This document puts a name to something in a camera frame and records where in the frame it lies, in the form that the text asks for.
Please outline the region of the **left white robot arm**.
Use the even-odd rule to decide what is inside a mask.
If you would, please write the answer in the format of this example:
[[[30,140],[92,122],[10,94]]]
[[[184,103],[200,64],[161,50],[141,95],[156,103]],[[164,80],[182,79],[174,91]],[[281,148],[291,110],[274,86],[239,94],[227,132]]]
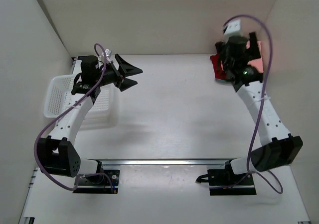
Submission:
[[[67,114],[59,118],[48,137],[37,141],[35,154],[45,173],[66,177],[87,175],[92,183],[104,179],[104,170],[96,160],[83,159],[75,149],[75,138],[80,126],[97,100],[101,87],[114,84],[120,91],[125,91],[137,84],[130,76],[143,71],[116,54],[118,68],[109,59],[105,59],[106,68],[97,56],[80,57],[81,72],[76,75],[70,95]]]

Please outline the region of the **pink t shirt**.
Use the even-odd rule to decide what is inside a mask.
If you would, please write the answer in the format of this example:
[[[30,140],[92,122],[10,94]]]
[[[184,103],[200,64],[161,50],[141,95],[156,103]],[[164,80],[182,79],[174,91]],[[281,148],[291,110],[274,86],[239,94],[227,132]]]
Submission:
[[[257,41],[257,42],[258,42],[260,55],[262,55],[262,53],[261,53],[261,41]],[[248,62],[248,64],[253,66],[253,67],[255,67],[258,70],[259,73],[263,73],[264,72],[262,57],[259,58],[259,59],[251,60],[251,61]]]

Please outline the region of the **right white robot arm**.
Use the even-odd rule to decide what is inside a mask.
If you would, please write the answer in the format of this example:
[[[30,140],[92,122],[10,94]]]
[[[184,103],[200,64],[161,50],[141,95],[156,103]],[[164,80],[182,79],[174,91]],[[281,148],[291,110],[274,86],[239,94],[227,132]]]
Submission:
[[[261,58],[256,34],[251,32],[248,37],[225,35],[215,46],[222,71],[255,124],[246,156],[226,161],[223,169],[211,169],[196,179],[197,183],[226,189],[241,185],[252,174],[260,175],[290,165],[303,141],[282,123],[266,93],[263,72],[250,64]]]

